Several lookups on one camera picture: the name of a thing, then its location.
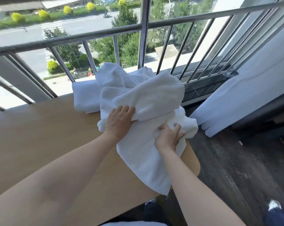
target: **table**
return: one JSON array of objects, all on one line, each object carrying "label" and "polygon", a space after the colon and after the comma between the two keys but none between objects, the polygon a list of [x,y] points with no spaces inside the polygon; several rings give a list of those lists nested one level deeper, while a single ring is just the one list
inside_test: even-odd
[{"label": "table", "polygon": [[[76,112],[72,94],[0,112],[0,194],[98,137],[99,120],[99,112]],[[200,163],[188,142],[182,160],[199,174]],[[71,207],[64,225],[99,225],[157,195],[114,148]]]}]

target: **white towel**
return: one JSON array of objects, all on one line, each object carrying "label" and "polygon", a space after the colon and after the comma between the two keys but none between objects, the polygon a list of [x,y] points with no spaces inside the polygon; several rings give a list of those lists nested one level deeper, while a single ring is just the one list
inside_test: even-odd
[{"label": "white towel", "polygon": [[[112,63],[105,63],[96,74],[96,83],[101,89],[100,99],[92,98],[99,94],[93,92],[97,87],[89,89],[95,81],[83,83],[72,84],[75,109],[89,112],[96,109],[99,101],[101,120],[98,127],[101,132],[113,108],[119,105],[136,107],[132,120],[138,122],[117,144],[118,154],[142,182],[156,192],[167,195],[170,178],[154,146],[155,138],[160,133],[158,127],[166,122],[174,129],[174,123],[179,123],[187,139],[192,138],[198,129],[196,120],[186,117],[185,110],[180,107],[185,90],[183,84],[167,71],[155,76],[150,68],[143,67],[128,74]],[[185,147],[186,142],[182,138],[176,148],[178,156],[182,155]]]}]

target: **right arm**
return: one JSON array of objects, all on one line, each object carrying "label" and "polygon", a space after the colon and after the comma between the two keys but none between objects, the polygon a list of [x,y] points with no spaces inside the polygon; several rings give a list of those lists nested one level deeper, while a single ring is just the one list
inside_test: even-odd
[{"label": "right arm", "polygon": [[183,163],[175,147],[185,133],[175,124],[174,130],[164,124],[155,140],[171,179],[174,193],[188,225],[245,226],[243,221]]}]

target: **dark wooden floor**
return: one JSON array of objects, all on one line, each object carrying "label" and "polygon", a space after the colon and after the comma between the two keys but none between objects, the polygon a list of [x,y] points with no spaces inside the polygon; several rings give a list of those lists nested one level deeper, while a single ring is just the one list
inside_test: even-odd
[{"label": "dark wooden floor", "polygon": [[[189,142],[200,161],[199,179],[247,226],[264,225],[270,199],[284,209],[284,144],[280,139],[253,139],[242,146],[227,128],[212,138],[199,130]],[[187,225],[173,191],[157,201],[174,226]]]}]

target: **yellow bush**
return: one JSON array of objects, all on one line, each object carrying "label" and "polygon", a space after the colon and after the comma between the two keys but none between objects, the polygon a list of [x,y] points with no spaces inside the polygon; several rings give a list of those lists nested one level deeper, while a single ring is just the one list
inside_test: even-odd
[{"label": "yellow bush", "polygon": [[22,23],[26,21],[25,17],[19,13],[12,13],[11,18],[13,19],[13,21],[18,22],[18,23]]},{"label": "yellow bush", "polygon": [[50,14],[47,13],[45,10],[40,9],[38,11],[38,16],[44,20],[49,19],[50,18]]},{"label": "yellow bush", "polygon": [[93,9],[95,9],[95,5],[92,2],[88,2],[87,3],[87,10],[92,11]]},{"label": "yellow bush", "polygon": [[57,62],[53,61],[53,60],[50,60],[48,63],[47,63],[47,67],[49,70],[54,70],[55,68],[57,68],[58,64]]},{"label": "yellow bush", "polygon": [[118,1],[118,5],[124,5],[125,4],[125,0],[119,0]]},{"label": "yellow bush", "polygon": [[64,13],[65,13],[65,14],[68,14],[68,15],[71,14],[71,13],[72,13],[71,7],[69,7],[69,6],[66,5],[66,6],[64,7]]}]

